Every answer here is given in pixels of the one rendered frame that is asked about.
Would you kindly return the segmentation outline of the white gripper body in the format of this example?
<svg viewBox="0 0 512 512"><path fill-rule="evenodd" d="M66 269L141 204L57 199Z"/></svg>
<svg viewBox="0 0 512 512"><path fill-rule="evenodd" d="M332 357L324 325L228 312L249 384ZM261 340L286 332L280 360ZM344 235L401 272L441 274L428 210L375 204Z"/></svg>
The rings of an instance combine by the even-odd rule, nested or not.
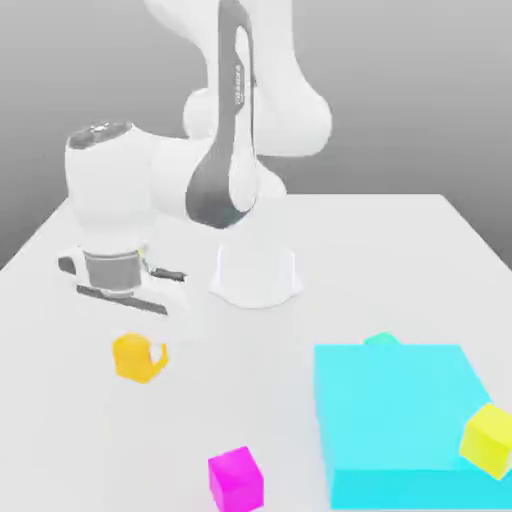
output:
<svg viewBox="0 0 512 512"><path fill-rule="evenodd" d="M186 294L179 285L159 286L152 278L141 286L108 291L77 284L76 291L99 301L106 325L115 337L135 333L150 341L191 341L192 315Z"/></svg>

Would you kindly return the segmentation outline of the small orange cube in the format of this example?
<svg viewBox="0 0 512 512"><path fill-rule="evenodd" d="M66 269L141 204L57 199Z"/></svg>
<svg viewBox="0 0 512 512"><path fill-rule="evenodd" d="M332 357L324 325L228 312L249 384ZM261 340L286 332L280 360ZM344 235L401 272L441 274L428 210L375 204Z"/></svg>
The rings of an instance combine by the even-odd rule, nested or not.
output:
<svg viewBox="0 0 512 512"><path fill-rule="evenodd" d="M161 373L168 363L166 344L159 344L161 357L154 362L153 344L144 336L126 333L112 343L112 353L118 376L145 384Z"/></svg>

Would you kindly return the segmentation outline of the small magenta cube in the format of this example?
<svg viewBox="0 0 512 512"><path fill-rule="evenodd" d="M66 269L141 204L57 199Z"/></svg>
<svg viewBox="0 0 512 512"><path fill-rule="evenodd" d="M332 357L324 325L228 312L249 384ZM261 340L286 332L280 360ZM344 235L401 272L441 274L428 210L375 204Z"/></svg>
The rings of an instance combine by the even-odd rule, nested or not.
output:
<svg viewBox="0 0 512 512"><path fill-rule="evenodd" d="M264 505L264 478L247 446L208 460L209 488L219 512L252 512Z"/></svg>

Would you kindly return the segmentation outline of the small teal cube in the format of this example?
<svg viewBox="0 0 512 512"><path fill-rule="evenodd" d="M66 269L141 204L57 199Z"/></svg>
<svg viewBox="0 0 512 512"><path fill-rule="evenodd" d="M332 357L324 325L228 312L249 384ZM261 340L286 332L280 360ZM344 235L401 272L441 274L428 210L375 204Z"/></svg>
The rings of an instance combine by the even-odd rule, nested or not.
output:
<svg viewBox="0 0 512 512"><path fill-rule="evenodd" d="M390 332L380 332L363 340L365 346L395 346L400 345L400 341Z"/></svg>

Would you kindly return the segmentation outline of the small yellow cube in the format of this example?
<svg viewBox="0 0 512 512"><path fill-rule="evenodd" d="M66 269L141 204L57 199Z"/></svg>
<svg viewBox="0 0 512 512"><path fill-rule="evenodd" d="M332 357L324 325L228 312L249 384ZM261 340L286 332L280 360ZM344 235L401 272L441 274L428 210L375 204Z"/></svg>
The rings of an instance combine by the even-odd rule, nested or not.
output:
<svg viewBox="0 0 512 512"><path fill-rule="evenodd" d="M512 468L512 414L485 404L466 423L460 455L502 480Z"/></svg>

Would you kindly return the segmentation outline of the large cyan box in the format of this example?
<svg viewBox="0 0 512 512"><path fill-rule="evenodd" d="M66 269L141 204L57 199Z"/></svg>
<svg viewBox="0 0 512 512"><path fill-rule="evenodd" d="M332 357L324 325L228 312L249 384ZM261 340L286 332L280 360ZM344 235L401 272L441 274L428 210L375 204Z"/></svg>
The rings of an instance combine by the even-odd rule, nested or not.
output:
<svg viewBox="0 0 512 512"><path fill-rule="evenodd" d="M512 475L459 454L491 401L460 346L317 345L313 388L332 509L512 512Z"/></svg>

